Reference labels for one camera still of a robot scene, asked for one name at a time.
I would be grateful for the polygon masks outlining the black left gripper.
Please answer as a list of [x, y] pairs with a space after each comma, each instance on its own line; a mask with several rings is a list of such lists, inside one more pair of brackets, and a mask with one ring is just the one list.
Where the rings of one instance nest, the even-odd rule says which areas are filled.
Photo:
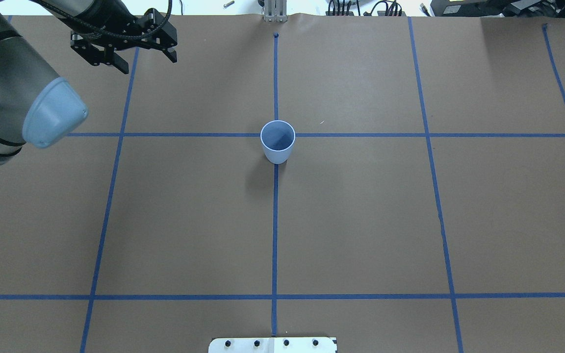
[[70, 20], [70, 47], [92, 66], [112, 66], [129, 74], [118, 52], [132, 48], [158, 50], [177, 63], [177, 29], [157, 9], [143, 16], [125, 7], [90, 7]]

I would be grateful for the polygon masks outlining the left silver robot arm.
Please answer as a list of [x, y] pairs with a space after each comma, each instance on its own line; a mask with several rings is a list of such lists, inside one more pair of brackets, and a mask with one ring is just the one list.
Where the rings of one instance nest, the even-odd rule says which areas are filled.
[[[92, 66], [107, 65], [128, 74], [119, 52], [159, 50], [177, 61], [177, 29], [170, 23], [173, 2], [161, 13], [135, 16], [121, 0], [39, 0], [69, 27], [70, 46]], [[75, 130], [88, 107], [61, 76], [0, 13], [0, 166], [24, 145], [45, 149]]]

